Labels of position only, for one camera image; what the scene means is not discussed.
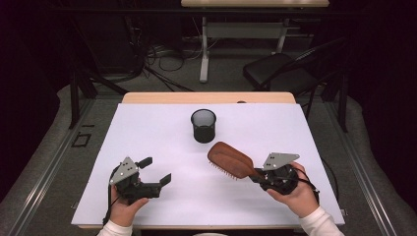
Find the white sleeve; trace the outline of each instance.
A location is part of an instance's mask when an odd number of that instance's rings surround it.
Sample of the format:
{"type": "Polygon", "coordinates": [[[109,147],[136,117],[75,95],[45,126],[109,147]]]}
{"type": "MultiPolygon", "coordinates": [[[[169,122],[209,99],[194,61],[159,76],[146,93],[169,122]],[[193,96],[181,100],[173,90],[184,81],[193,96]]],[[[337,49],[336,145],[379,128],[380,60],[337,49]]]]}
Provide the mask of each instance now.
{"type": "Polygon", "coordinates": [[[108,220],[97,236],[131,236],[132,230],[132,225],[129,227],[122,227],[113,223],[111,220],[108,220]]]}
{"type": "Polygon", "coordinates": [[[300,218],[301,227],[309,236],[340,236],[342,232],[334,224],[333,217],[319,206],[311,214],[300,218]]]}

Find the hand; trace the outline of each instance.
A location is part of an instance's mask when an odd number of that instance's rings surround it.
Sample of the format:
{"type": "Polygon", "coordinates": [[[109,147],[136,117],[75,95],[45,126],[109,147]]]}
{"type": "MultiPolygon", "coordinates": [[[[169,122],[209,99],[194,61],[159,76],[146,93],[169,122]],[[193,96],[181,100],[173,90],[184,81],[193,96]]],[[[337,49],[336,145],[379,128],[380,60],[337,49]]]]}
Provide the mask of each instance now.
{"type": "MultiPolygon", "coordinates": [[[[304,166],[299,163],[293,161],[290,164],[305,172],[304,166]]],[[[297,171],[297,173],[300,179],[307,180],[307,177],[301,171],[297,171]]],[[[300,218],[304,218],[319,207],[312,188],[301,181],[298,181],[297,187],[289,195],[281,195],[279,192],[272,189],[267,189],[267,192],[275,200],[287,205],[300,218]]]]}
{"type": "Polygon", "coordinates": [[[111,207],[110,220],[122,227],[129,227],[133,223],[133,218],[136,212],[143,207],[149,200],[142,198],[136,200],[130,206],[128,201],[118,198],[116,186],[111,186],[111,202],[114,203],[111,207]]]}

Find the table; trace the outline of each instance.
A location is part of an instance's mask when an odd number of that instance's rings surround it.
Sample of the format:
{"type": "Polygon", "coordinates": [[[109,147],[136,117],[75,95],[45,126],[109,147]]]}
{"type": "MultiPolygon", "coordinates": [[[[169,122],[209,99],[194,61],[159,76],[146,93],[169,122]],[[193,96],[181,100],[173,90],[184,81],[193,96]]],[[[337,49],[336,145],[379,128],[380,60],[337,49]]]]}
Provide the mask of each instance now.
{"type": "MultiPolygon", "coordinates": [[[[191,8],[323,8],[328,0],[181,0],[191,8]]],[[[203,17],[203,58],[200,82],[208,81],[208,37],[223,38],[278,38],[275,52],[280,53],[287,34],[288,20],[282,23],[208,23],[203,17]]]]}
{"type": "Polygon", "coordinates": [[[249,178],[233,180],[209,164],[207,152],[218,141],[251,156],[256,167],[262,167],[271,151],[300,154],[298,162],[321,191],[322,206],[336,224],[344,224],[304,114],[289,92],[127,93],[113,117],[72,224],[102,227],[113,168],[126,156],[134,161],[152,156],[153,164],[140,170],[142,181],[154,183],[168,173],[172,181],[163,187],[160,198],[151,199],[137,213],[136,228],[300,227],[287,206],[249,178]],[[248,103],[236,103],[242,100],[248,103]],[[217,115],[216,137],[204,145],[194,141],[190,121],[192,112],[200,108],[217,115]]]}

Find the chair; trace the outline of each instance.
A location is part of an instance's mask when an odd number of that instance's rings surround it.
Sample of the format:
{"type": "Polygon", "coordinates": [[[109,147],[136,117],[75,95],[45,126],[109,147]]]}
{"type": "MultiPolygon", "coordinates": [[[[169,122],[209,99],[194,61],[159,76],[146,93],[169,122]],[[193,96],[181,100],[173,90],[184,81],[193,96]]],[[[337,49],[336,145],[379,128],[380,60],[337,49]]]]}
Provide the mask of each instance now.
{"type": "Polygon", "coordinates": [[[310,92],[305,113],[310,114],[317,86],[337,78],[343,68],[333,65],[334,56],[346,45],[345,37],[313,47],[293,59],[284,53],[276,53],[243,68],[244,77],[254,90],[289,91],[295,97],[310,92]]]}

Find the brush bristles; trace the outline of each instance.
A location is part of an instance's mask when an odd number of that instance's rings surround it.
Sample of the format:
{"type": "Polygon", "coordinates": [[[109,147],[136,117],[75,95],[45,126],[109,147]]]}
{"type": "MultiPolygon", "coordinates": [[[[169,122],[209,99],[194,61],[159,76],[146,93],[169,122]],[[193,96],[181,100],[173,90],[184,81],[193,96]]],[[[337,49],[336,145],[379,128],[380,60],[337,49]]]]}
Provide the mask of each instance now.
{"type": "Polygon", "coordinates": [[[227,172],[227,171],[225,171],[223,168],[221,168],[220,166],[218,166],[218,165],[216,165],[216,164],[214,164],[213,162],[209,162],[212,166],[214,166],[215,168],[217,168],[218,170],[220,170],[221,172],[223,172],[223,173],[225,173],[228,177],[230,177],[230,178],[232,178],[232,179],[234,179],[234,180],[236,180],[237,181],[237,177],[236,176],[233,176],[232,174],[230,174],[229,172],[227,172]]]}

